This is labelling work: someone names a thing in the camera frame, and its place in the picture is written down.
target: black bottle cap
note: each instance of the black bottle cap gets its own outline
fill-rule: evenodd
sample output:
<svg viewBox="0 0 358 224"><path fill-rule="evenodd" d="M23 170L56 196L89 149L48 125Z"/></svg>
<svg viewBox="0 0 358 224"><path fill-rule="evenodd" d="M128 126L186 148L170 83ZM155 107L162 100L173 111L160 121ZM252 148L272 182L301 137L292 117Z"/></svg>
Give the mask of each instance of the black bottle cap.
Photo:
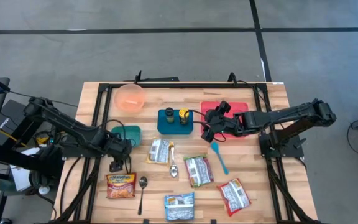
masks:
<svg viewBox="0 0 358 224"><path fill-rule="evenodd" d="M165 115L166 116L173 116L173 109L172 108L165 109Z"/></svg>

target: food packet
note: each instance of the food packet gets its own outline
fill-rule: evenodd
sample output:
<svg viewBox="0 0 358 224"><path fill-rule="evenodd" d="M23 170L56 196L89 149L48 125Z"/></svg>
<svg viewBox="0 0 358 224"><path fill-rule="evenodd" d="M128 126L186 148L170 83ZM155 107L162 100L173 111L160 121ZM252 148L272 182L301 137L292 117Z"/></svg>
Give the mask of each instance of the food packet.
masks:
<svg viewBox="0 0 358 224"><path fill-rule="evenodd" d="M206 156L185 157L184 160L192 187L199 187L214 181Z"/></svg>
<svg viewBox="0 0 358 224"><path fill-rule="evenodd" d="M165 196L166 221L194 219L194 192L183 195Z"/></svg>
<svg viewBox="0 0 358 224"><path fill-rule="evenodd" d="M251 204L238 178L217 186L217 188L221 191L224 205L230 217Z"/></svg>
<svg viewBox="0 0 358 224"><path fill-rule="evenodd" d="M106 175L107 198L135 197L136 173Z"/></svg>
<svg viewBox="0 0 358 224"><path fill-rule="evenodd" d="M173 142L168 140L154 140L147 154L146 162L169 165L169 148L171 145L173 145Z"/></svg>

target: spoon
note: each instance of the spoon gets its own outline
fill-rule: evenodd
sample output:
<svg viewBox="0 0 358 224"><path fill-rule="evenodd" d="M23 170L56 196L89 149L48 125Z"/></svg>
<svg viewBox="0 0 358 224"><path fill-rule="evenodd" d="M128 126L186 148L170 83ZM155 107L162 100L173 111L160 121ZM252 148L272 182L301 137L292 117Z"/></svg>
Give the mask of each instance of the spoon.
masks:
<svg viewBox="0 0 358 224"><path fill-rule="evenodd" d="M147 178L141 177L139 180L139 185L140 185L140 187L142 187L142 196L140 197L140 205L139 205L139 210L137 211L137 214L141 215L142 214L143 189L147 186Z"/></svg>
<svg viewBox="0 0 358 224"><path fill-rule="evenodd" d="M170 149L172 153L172 165L169 168L169 173L171 174L171 177L176 177L178 175L178 166L175 164L175 155L173 154L175 148L171 146Z"/></svg>
<svg viewBox="0 0 358 224"><path fill-rule="evenodd" d="M219 154L219 146L216 142L212 142L212 146L211 146L212 150L216 153L216 155L218 155L219 161L221 161L222 164L222 168L223 168L223 172L224 174L228 175L229 174L229 170L226 168L226 166L223 163L223 159L221 157L221 155Z"/></svg>

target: red tray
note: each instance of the red tray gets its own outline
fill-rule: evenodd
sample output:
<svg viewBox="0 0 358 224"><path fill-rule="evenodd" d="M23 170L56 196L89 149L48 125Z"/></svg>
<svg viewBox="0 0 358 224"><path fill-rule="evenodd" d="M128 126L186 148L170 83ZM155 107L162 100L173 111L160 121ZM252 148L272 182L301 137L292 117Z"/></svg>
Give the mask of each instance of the red tray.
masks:
<svg viewBox="0 0 358 224"><path fill-rule="evenodd" d="M233 114L235 114L235 113L248 111L247 103L241 103L241 102L228 102L228 103L231 106L231 110L230 110L230 112L224 114L224 116L226 116L228 118L233 118ZM205 114L208 110L215 109L220 104L221 104L221 102L218 102L218 101L201 102L201 112ZM223 135L226 138L237 138L231 134L223 134Z"/></svg>

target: silver spoon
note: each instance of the silver spoon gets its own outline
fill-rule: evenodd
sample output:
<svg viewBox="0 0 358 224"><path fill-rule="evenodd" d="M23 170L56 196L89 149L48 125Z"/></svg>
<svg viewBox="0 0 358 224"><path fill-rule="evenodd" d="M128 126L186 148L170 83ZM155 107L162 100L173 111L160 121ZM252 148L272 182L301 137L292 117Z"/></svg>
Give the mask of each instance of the silver spoon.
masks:
<svg viewBox="0 0 358 224"><path fill-rule="evenodd" d="M140 205L139 205L139 210L137 211L137 214L141 215L142 214L143 189L147 186L147 178L141 177L139 180L139 185L140 185L140 187L142 187L142 196L140 198Z"/></svg>
<svg viewBox="0 0 358 224"><path fill-rule="evenodd" d="M171 146L170 149L172 153L172 165L169 168L169 173L171 174L171 177L176 177L178 175L178 166L175 164L175 155L173 153L175 148Z"/></svg>

